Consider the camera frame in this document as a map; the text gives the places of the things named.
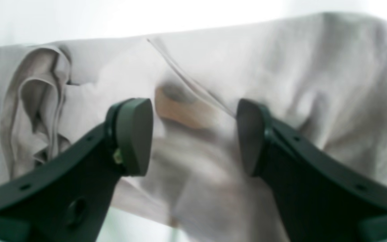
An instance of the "small hole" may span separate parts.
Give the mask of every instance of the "small hole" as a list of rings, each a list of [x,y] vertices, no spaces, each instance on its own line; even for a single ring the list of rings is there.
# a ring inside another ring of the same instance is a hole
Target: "small hole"
[[[358,189],[359,191],[362,191],[362,192],[367,191],[367,187],[364,186],[364,185],[356,184],[355,187],[356,187],[356,189]]]
[[[26,189],[29,189],[30,187],[31,187],[31,184],[25,184],[25,185],[21,186],[19,189],[21,191],[25,191]]]

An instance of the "beige cloth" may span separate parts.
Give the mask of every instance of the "beige cloth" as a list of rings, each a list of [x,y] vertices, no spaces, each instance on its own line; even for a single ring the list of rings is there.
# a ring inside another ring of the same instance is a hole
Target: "beige cloth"
[[[179,90],[185,104],[162,101],[163,89]],[[156,100],[165,118],[155,113],[148,174],[121,180],[113,205],[179,223],[192,241],[287,241],[272,192],[242,170],[240,98],[268,105],[387,185],[387,22],[333,13],[0,48],[0,184],[66,149],[130,97]]]

